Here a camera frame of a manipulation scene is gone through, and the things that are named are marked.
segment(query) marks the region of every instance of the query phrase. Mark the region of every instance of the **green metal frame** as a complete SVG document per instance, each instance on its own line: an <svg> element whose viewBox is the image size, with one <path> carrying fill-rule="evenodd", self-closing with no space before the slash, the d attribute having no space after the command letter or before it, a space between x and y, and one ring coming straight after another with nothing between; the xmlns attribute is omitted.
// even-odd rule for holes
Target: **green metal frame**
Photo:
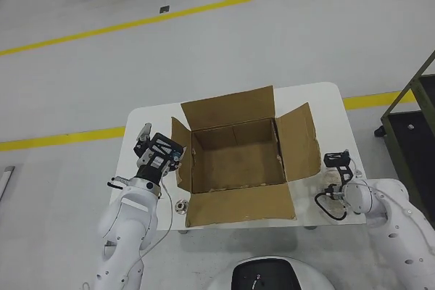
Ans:
<svg viewBox="0 0 435 290"><path fill-rule="evenodd" d="M425 89L422 86L422 83L417 79L412 85L411 90L413 90L414 97L416 101L419 104L420 109L422 110L422 113L424 117L426 118L426 121L428 125L430 126L430 129L432 130L432 133L435 136L435 107L432 104L431 100L428 97L428 94L426 93Z"/></svg>
<svg viewBox="0 0 435 290"><path fill-rule="evenodd" d="M422 83L419 81L419 78L426 71L428 66L435 60L435 50L432 52L431 56L424 62L422 67L417 71L417 73L411 78L409 83L403 88L398 97L393 101L391 106L385 111L384 115L381 117L381 122L384 126L386 135L385 135L385 144L387 149L389 150L391 160L393 162L393 166L395 167L398 177L401 182L406 186L409 195L410 201L420 209L425 216L428 217L428 210L423 205L421 195L419 194L418 188L414 183L413 175L410 171L408 164L406 163L406 159L402 153L402 149L399 145L398 139L393 131L392 124L390 123L389 116L392 113L392 110L398 105L399 101L405 96L407 91L412 89L414 96L419 104L419 107L424 114L424 117L430 126L433 135L435 136L435 107L431 103L427 93L422 87ZM406 112L393 113L393 115L398 114L406 114Z"/></svg>

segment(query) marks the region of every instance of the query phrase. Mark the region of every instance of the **black cable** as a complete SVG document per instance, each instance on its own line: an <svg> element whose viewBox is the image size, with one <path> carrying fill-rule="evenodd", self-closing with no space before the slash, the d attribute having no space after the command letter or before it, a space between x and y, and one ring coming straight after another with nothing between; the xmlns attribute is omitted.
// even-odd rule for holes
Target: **black cable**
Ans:
<svg viewBox="0 0 435 290"><path fill-rule="evenodd" d="M113 183L111 183L111 182L109 182L109 181L108 181L107 185L108 185L109 187L114 188L114 189L120 189L120 190L123 190L123 188L122 188L121 186L116 186L116 185L114 185Z"/></svg>
<svg viewBox="0 0 435 290"><path fill-rule="evenodd" d="M331 219L333 220L344 220L347 217L347 208L345 206L343 206L344 208L344 213L341 217L334 217L330 212L328 212L318 201L319 197L321 197L322 195L327 196L327 194L325 192L321 192L319 194L317 194L314 197L314 201L315 203L318 205L319 208L322 209L322 211L324 211Z"/></svg>

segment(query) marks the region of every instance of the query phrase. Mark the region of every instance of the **metal rod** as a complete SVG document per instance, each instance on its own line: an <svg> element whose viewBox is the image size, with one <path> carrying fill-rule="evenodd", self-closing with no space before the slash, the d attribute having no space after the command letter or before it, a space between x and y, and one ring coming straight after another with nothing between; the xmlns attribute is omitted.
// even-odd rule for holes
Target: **metal rod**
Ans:
<svg viewBox="0 0 435 290"><path fill-rule="evenodd" d="M417 73L413 76L413 78L411 78L411 80L409 81L409 83L407 83L407 85L405 86L404 89L402 89L401 93L399 93L398 97L393 101L393 103L391 103L390 107L385 111L384 115L382 116L381 120L383 120L388 114L390 114L390 112L396 107L396 105L399 103L399 101L401 101L401 99L403 98L403 96L405 96L405 94L407 93L407 91L409 91L409 89L411 88L411 85L413 84L413 82L415 80L417 80L422 74L423 72L425 72L427 70L427 68L430 66L430 64L435 60L435 50L434 52L432 52L432 54L430 55L430 57L426 60L426 62L423 63L422 67L420 67L420 69L417 71Z"/></svg>

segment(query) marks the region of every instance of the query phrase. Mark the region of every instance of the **metal cart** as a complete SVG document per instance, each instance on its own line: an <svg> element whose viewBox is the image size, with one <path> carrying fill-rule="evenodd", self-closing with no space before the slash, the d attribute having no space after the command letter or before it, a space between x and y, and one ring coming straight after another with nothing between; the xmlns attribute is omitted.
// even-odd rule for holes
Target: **metal cart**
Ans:
<svg viewBox="0 0 435 290"><path fill-rule="evenodd" d="M374 135L384 137L399 179L410 201L435 227L435 75L422 75L435 60L435 51L417 71L381 118ZM392 113L412 90L420 111Z"/></svg>

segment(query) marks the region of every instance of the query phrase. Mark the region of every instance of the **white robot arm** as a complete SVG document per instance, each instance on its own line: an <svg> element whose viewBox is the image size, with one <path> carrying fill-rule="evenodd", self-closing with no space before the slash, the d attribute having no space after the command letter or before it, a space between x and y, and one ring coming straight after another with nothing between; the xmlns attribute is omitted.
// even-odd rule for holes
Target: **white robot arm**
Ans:
<svg viewBox="0 0 435 290"><path fill-rule="evenodd" d="M337 168L342 183L324 194L365 214L370 237L406 289L435 290L435 230L409 202L405 186L394 179L353 178L347 151L327 154L324 162Z"/></svg>
<svg viewBox="0 0 435 290"><path fill-rule="evenodd" d="M140 289L144 274L140 250L151 244L156 233L160 181L169 171L178 168L185 152L185 148L162 134L156 133L150 140L151 127L149 123L144 126L134 147L139 158L136 176L129 180L119 176L112 178L112 181L125 184L124 188L108 183L122 191L99 224L99 235L107 243L96 274L94 285L97 290Z"/></svg>

